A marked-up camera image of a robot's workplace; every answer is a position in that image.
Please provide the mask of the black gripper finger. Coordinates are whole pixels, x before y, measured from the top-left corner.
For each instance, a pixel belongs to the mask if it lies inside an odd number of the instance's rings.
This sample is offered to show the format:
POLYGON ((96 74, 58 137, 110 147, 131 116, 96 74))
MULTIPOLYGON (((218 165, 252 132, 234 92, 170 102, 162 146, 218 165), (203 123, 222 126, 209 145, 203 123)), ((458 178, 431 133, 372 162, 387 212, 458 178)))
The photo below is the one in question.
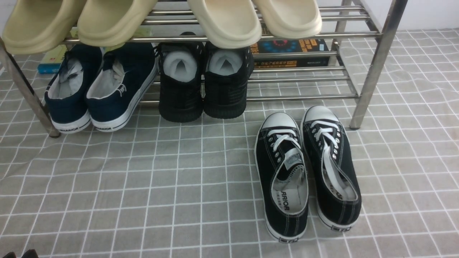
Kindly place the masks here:
POLYGON ((9 252, 3 258, 17 258, 14 252, 9 252))

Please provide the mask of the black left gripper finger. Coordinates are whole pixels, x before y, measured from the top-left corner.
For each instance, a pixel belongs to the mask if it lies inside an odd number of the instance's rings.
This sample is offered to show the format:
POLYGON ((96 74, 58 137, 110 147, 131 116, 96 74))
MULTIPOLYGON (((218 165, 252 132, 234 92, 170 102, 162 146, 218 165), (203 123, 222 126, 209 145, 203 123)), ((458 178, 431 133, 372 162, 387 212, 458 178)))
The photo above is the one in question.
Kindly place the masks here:
POLYGON ((29 249, 25 253, 23 253, 21 258, 39 258, 39 255, 35 249, 29 249))

